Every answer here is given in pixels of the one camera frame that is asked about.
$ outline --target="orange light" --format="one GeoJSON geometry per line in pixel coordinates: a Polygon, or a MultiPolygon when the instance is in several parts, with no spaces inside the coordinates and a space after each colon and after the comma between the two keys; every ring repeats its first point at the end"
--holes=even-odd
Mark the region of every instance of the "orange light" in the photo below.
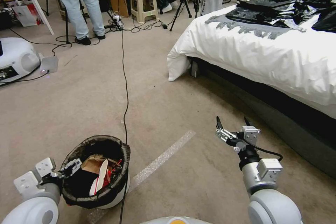
{"type": "Polygon", "coordinates": [[[183,220],[173,220],[170,224],[186,224],[183,220]]]}

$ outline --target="tape strip on floor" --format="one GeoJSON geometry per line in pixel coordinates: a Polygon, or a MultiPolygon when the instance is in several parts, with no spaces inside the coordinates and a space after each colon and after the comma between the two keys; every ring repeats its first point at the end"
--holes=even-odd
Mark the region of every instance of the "tape strip on floor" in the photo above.
{"type": "MultiPolygon", "coordinates": [[[[131,179],[128,193],[132,192],[142,182],[144,182],[150,175],[152,175],[157,169],[160,168],[169,158],[171,158],[179,149],[181,149],[196,133],[193,130],[187,131],[179,140],[177,140],[172,146],[170,146],[165,152],[163,152],[157,159],[150,163],[139,174],[135,175],[131,179]]],[[[91,224],[96,224],[106,213],[108,209],[103,210],[96,208],[88,214],[88,221],[91,224]]]]}

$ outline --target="white sneaker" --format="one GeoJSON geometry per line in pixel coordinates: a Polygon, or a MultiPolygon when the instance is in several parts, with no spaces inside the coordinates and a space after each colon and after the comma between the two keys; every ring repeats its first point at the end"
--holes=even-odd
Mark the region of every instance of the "white sneaker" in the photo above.
{"type": "Polygon", "coordinates": [[[163,13],[166,13],[166,12],[168,12],[168,11],[171,11],[172,9],[173,9],[173,7],[172,7],[170,4],[168,4],[167,7],[165,7],[165,8],[162,9],[162,12],[163,12],[163,13]]]}
{"type": "Polygon", "coordinates": [[[170,3],[170,5],[174,8],[179,6],[179,3],[175,0],[174,2],[170,3]]]}

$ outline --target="bed frame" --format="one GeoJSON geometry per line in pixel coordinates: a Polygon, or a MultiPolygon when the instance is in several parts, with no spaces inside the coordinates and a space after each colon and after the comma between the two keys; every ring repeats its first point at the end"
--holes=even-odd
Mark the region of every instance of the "bed frame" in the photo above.
{"type": "Polygon", "coordinates": [[[333,133],[336,119],[266,84],[199,58],[189,59],[192,60],[191,75],[196,77],[201,73],[230,89],[299,155],[336,179],[336,136],[333,133]]]}

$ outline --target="black shoe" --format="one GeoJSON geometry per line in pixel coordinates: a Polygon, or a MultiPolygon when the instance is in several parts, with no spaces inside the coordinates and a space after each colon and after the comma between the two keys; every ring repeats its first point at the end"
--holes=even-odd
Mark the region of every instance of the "black shoe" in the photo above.
{"type": "Polygon", "coordinates": [[[103,36],[98,36],[97,34],[96,34],[96,37],[97,37],[99,40],[103,40],[103,39],[106,38],[105,35],[103,35],[103,36]]]}
{"type": "Polygon", "coordinates": [[[82,38],[81,40],[79,40],[78,38],[75,38],[75,42],[77,44],[83,44],[83,45],[91,45],[91,40],[88,37],[82,38]]]}

